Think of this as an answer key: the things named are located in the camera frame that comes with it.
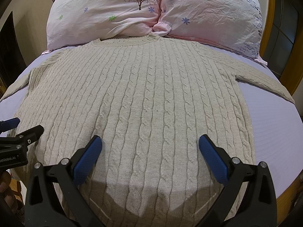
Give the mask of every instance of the window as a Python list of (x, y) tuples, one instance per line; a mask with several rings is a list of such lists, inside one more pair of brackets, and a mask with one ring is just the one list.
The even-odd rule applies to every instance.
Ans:
[(293, 48), (298, 25), (298, 12), (290, 0), (275, 0), (272, 31), (263, 56), (268, 68), (279, 79)]

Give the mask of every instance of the black clamp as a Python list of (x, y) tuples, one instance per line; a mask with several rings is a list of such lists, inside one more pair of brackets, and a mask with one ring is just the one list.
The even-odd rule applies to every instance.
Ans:
[[(207, 135), (200, 137), (199, 149), (224, 188), (196, 227), (276, 227), (276, 196), (267, 164), (260, 162), (255, 166), (244, 164), (237, 157), (230, 158)], [(240, 207), (234, 217), (224, 221), (243, 182), (248, 185)]]
[[(101, 150), (101, 138), (95, 135), (71, 159), (64, 158), (53, 166), (43, 166), (40, 162), (34, 165), (26, 194), (26, 227), (105, 227), (77, 188), (84, 183)], [(59, 184), (77, 222), (66, 217), (53, 183)]]
[[(16, 128), (19, 122), (18, 118), (1, 121), (0, 133)], [(38, 141), (43, 132), (44, 128), (38, 125), (16, 137), (0, 137), (0, 171), (26, 165), (27, 146)]]

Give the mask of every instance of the floral pillowcase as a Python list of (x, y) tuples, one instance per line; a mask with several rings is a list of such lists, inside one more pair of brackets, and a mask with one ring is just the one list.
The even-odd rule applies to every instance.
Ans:
[(152, 33), (160, 0), (55, 0), (47, 26), (49, 51), (115, 36)]
[(153, 30), (256, 59), (262, 36), (260, 4), (258, 0), (162, 0)]

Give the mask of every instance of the sweater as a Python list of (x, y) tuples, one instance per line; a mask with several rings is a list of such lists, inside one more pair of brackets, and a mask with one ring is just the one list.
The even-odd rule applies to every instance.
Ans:
[(37, 161), (57, 164), (99, 135), (102, 152), (79, 190), (106, 226), (194, 226), (222, 189), (199, 137), (255, 163), (237, 80), (294, 102), (275, 79), (197, 42), (149, 35), (63, 49), (3, 96), (28, 84), (15, 115), (21, 122), (9, 136), (38, 124), (45, 129), (28, 147), (28, 165), (15, 173), (26, 184)]

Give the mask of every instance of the blue gripper pad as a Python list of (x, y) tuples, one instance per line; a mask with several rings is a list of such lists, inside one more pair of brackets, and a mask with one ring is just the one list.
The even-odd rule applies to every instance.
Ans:
[(97, 161), (102, 150), (102, 141), (100, 137), (96, 137), (88, 149), (84, 152), (73, 170), (73, 183), (80, 185), (85, 182), (91, 168)]
[(0, 123), (0, 133), (16, 128), (19, 123), (20, 123), (20, 119), (18, 119), (18, 118), (13, 118), (13, 119), (1, 122)]
[(199, 149), (216, 180), (224, 186), (228, 183), (228, 168), (205, 135), (199, 139)]

